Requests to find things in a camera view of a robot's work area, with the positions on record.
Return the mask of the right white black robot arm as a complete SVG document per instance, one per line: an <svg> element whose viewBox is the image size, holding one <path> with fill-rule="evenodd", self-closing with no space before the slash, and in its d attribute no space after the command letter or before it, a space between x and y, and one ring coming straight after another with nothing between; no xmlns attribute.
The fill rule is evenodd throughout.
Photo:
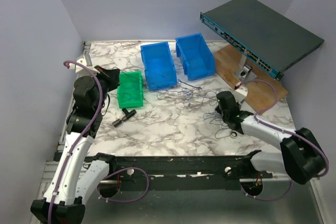
<svg viewBox="0 0 336 224"><path fill-rule="evenodd" d="M270 171L286 174L294 182L304 185L328 171L328 159L309 129L279 127L251 112L242 111L229 91L218 93L216 99L216 111L231 130L258 138L279 150L278 153L257 151L252 154L241 165L241 171L246 177L252 178L259 172Z"/></svg>

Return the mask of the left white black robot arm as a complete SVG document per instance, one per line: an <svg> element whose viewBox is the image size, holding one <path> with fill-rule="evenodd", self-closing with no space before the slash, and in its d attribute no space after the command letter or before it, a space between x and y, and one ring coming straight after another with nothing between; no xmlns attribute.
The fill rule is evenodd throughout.
<svg viewBox="0 0 336 224"><path fill-rule="evenodd" d="M116 175L109 154L94 158L94 167L80 177L87 152L102 121L102 107L110 91L119 82L119 69L103 70L93 76L79 77L74 83L72 111L66 119L64 150L54 177L42 199L30 207L40 223L82 223L85 203L94 188L104 179Z"/></svg>

